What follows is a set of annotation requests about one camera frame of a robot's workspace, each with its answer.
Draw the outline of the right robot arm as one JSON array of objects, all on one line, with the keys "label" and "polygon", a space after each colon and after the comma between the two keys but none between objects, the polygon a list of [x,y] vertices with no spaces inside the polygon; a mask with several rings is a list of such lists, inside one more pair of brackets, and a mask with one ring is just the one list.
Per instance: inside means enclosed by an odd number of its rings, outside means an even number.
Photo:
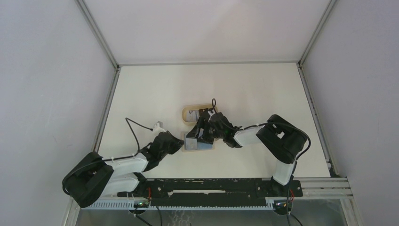
[{"label": "right robot arm", "polygon": [[277,114],[265,123],[243,128],[234,126],[221,112],[209,110],[198,118],[185,138],[208,145],[220,139],[230,148],[263,144],[277,160],[271,179],[272,191],[278,196],[290,191],[297,161],[311,147],[311,139],[304,131]]}]

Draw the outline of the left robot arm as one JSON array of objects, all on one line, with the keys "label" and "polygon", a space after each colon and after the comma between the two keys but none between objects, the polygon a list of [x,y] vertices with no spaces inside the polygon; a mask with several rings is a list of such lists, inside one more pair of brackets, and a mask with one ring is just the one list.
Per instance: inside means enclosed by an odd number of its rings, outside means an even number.
[{"label": "left robot arm", "polygon": [[62,189],[82,208],[100,197],[119,192],[142,196],[146,193],[147,183],[135,174],[152,170],[163,158],[183,146],[183,140],[163,131],[133,155],[105,159],[96,152],[90,152],[64,177]]}]

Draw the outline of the beige leather card holder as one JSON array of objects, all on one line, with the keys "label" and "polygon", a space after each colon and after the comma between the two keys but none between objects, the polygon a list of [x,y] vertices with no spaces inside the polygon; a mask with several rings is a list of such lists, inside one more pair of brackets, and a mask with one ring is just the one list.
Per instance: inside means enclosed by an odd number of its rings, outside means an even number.
[{"label": "beige leather card holder", "polygon": [[192,153],[196,151],[208,151],[215,149],[215,145],[201,143],[194,138],[186,138],[187,134],[188,132],[181,132],[181,139],[184,141],[184,145],[182,147],[183,152]]}]

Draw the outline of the blue grey credit card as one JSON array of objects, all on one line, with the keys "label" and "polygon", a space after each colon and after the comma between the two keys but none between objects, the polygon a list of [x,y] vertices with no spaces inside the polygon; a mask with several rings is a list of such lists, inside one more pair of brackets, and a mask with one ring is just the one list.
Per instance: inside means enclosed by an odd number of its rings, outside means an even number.
[{"label": "blue grey credit card", "polygon": [[213,144],[204,143],[203,140],[197,140],[197,149],[198,150],[212,150],[214,148]]}]

